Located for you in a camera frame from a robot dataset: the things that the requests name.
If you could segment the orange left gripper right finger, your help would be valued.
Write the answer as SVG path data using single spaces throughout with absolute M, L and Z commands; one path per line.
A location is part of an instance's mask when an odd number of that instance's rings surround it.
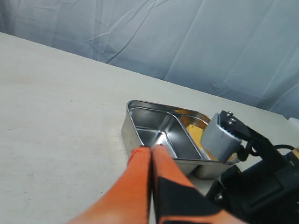
M 152 149 L 154 206 L 157 224 L 242 224 L 214 205 L 183 174 L 167 149 Z

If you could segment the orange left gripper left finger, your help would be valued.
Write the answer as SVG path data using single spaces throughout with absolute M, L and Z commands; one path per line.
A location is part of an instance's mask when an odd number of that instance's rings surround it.
M 110 190 L 70 224 L 147 224 L 151 197 L 151 149 L 138 147 Z

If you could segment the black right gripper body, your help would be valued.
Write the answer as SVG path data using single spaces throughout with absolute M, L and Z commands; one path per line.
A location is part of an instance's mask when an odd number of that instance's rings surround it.
M 299 222 L 299 151 L 283 156 L 287 165 L 271 172 L 259 161 L 245 171 L 229 168 L 213 182 L 206 198 L 249 224 Z

